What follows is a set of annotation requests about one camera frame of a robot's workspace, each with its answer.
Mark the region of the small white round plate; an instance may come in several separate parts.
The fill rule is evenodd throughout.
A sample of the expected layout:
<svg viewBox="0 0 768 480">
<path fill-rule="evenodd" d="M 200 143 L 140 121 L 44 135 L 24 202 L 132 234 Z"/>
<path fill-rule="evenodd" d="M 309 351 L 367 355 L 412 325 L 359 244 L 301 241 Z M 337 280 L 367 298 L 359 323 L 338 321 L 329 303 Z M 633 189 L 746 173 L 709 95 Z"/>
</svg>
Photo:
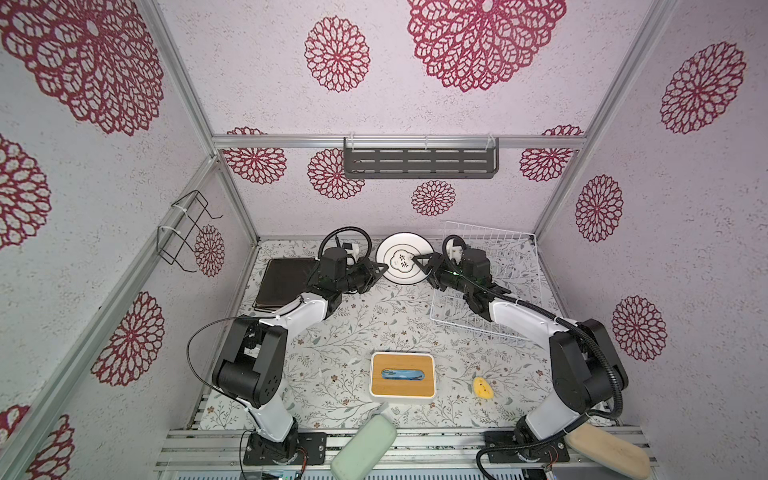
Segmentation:
<svg viewBox="0 0 768 480">
<path fill-rule="evenodd" d="M 376 249 L 375 261 L 387 269 L 383 277 L 396 285 L 415 285 L 427 278 L 420 259 L 429 259 L 434 253 L 424 237 L 400 232 L 386 237 Z"/>
</svg>

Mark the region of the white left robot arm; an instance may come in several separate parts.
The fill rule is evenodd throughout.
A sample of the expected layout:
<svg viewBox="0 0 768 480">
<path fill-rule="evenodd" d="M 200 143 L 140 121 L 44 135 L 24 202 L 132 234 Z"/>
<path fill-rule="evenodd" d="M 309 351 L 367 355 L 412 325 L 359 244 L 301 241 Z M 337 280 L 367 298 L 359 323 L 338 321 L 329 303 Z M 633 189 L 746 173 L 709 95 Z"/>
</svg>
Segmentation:
<svg viewBox="0 0 768 480">
<path fill-rule="evenodd" d="M 349 245 L 331 247 L 319 255 L 293 300 L 270 314 L 241 315 L 233 321 L 211 380 L 224 396 L 243 402 L 252 417 L 252 459 L 276 464 L 308 460 L 298 421 L 282 400 L 287 346 L 330 317 L 343 295 L 369 291 L 387 270 L 366 255 L 355 257 Z"/>
</svg>

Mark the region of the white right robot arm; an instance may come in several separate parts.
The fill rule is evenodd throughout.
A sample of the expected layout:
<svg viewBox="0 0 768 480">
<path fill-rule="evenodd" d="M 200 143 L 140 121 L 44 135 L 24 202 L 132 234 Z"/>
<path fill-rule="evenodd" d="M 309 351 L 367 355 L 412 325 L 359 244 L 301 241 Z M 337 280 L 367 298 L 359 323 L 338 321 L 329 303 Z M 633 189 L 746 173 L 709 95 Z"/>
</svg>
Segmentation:
<svg viewBox="0 0 768 480">
<path fill-rule="evenodd" d="M 554 392 L 515 427 L 519 450 L 558 443 L 591 418 L 617 420 L 629 380 L 605 325 L 576 322 L 511 295 L 494 282 L 486 252 L 461 247 L 414 255 L 415 266 L 435 289 L 462 294 L 469 309 L 488 322 L 514 330 L 550 357 Z"/>
</svg>

